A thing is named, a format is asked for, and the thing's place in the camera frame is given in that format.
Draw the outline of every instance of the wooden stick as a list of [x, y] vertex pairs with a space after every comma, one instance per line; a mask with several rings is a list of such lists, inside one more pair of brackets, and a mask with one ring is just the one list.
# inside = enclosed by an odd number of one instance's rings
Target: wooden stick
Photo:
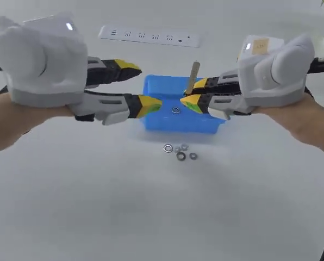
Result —
[[185, 91], [185, 93], [187, 95], [192, 93], [192, 90], [193, 90], [194, 85], [196, 83], [196, 78], [197, 78], [198, 71], [200, 70], [200, 66], [201, 66], [201, 64], [199, 62], [197, 62], [197, 61], [195, 61], [194, 64], [192, 65], [188, 88]]

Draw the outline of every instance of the tabletop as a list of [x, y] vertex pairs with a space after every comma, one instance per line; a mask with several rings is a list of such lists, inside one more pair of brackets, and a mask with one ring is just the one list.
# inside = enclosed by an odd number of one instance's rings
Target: tabletop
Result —
[[[248, 34], [309, 33], [324, 54], [318, 0], [1, 0], [22, 22], [70, 11], [91, 56], [143, 74], [100, 91], [141, 93], [144, 76], [200, 77], [236, 67]], [[102, 25], [200, 33], [200, 48], [100, 40]], [[324, 105], [324, 75], [308, 77]], [[4, 79], [0, 74], [0, 88]], [[163, 145], [187, 143], [177, 161]], [[145, 132], [49, 120], [0, 152], [0, 261], [319, 260], [324, 246], [324, 154], [262, 115], [215, 135]]]

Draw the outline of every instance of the blue container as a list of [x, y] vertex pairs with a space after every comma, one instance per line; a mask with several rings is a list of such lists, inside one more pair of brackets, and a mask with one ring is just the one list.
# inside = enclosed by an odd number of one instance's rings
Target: blue container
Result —
[[[198, 114], [180, 103], [188, 81], [189, 77], [148, 75], [145, 78], [143, 94], [163, 102], [158, 111], [142, 119], [146, 130], [215, 134], [219, 125], [225, 123], [209, 114]], [[174, 108], [179, 108], [180, 112], [174, 113]]]

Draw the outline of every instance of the small metal part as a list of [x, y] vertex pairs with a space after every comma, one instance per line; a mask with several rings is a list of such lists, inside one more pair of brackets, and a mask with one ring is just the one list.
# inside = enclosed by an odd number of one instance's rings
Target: small metal part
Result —
[[182, 148], [180, 148], [179, 146], [178, 147], [175, 147], [174, 148], [174, 151], [175, 151], [175, 153], [178, 153], [178, 152], [182, 151]]
[[179, 107], [174, 107], [174, 108], [172, 109], [172, 112], [175, 113], [175, 114], [180, 113], [180, 109], [179, 109]]
[[189, 156], [190, 156], [190, 159], [192, 159], [192, 160], [196, 160], [198, 158], [198, 155], [195, 152], [191, 152]]
[[188, 148], [189, 148], [189, 145], [187, 145], [187, 144], [182, 144], [182, 145], [181, 145], [181, 148], [182, 148], [182, 151], [187, 151]]
[[171, 153], [173, 151], [173, 146], [171, 144], [166, 144], [163, 146], [163, 150], [167, 153]]
[[184, 161], [186, 159], [186, 154], [184, 152], [178, 152], [177, 153], [177, 159], [179, 161]]

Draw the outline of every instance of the electrical outlet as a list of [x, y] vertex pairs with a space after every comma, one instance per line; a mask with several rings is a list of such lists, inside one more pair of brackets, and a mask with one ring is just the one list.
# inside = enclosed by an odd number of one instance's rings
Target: electrical outlet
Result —
[[186, 47], [199, 47], [201, 42], [201, 37], [198, 34], [163, 30], [143, 30], [114, 25], [103, 26], [98, 37], [100, 39]]

